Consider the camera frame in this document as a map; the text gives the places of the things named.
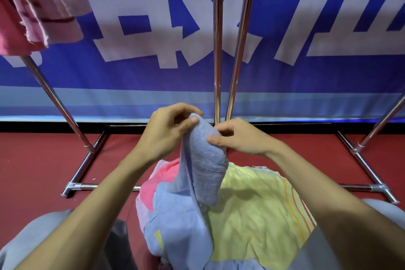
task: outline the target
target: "red carpet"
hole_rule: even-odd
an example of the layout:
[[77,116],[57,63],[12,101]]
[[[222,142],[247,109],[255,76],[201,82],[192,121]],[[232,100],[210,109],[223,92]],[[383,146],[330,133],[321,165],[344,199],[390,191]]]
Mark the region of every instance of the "red carpet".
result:
[[[95,142],[98,135],[88,135]],[[288,143],[313,165],[333,180],[347,184],[371,183],[366,173],[334,135],[274,135]],[[349,135],[354,143],[361,135]],[[136,145],[139,135],[112,135],[104,145],[83,182],[99,183]],[[404,135],[379,135],[362,153],[405,209]],[[77,206],[89,192],[76,192],[70,199],[60,197],[64,186],[83,161],[87,151],[74,134],[0,134],[0,248],[10,241],[26,224],[47,212]],[[168,156],[173,160],[179,149]],[[265,165],[278,168],[269,160],[228,153],[237,165]],[[139,184],[149,178],[152,168]],[[140,270],[156,269],[158,259],[150,255],[139,229],[132,193],[119,218],[126,220],[130,244]],[[384,200],[378,193],[357,193],[358,197]]]

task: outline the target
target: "hand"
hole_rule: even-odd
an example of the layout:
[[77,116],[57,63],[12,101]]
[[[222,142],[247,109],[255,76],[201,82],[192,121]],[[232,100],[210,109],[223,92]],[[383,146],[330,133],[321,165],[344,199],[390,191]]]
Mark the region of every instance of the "hand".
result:
[[198,124],[198,118],[188,118],[192,112],[203,115],[200,109],[185,103],[157,109],[131,153],[142,156],[151,164],[170,154],[181,137]]
[[269,156],[281,141],[265,134],[252,124],[236,118],[215,126],[220,135],[209,135],[207,142],[213,145],[226,146],[251,155]]

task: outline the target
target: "yellow towel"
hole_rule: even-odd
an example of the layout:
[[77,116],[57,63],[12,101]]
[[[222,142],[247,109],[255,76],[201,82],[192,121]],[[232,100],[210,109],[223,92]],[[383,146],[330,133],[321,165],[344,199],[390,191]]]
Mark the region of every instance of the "yellow towel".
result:
[[316,225],[286,178],[233,163],[222,181],[218,204],[205,219],[214,244],[211,261],[255,258],[274,270],[290,265]]

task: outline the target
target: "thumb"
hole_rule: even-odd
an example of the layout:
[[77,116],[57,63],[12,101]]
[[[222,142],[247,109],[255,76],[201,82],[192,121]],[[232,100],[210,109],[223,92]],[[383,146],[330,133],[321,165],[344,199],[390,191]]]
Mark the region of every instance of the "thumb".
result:
[[209,135],[207,136],[207,142],[216,146],[232,147],[232,138],[221,135]]
[[183,122],[177,125],[181,135],[184,135],[187,131],[194,128],[200,120],[196,117],[185,119]]

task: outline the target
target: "pile of towels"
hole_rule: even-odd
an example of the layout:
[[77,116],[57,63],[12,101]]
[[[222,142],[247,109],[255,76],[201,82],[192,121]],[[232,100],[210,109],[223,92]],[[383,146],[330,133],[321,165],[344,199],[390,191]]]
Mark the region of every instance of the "pile of towels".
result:
[[83,33],[74,16],[91,11],[88,0],[0,0],[0,54],[27,56],[77,42]]
[[291,184],[266,167],[229,163],[198,115],[180,158],[160,161],[136,198],[153,255],[173,269],[286,269],[315,220]]

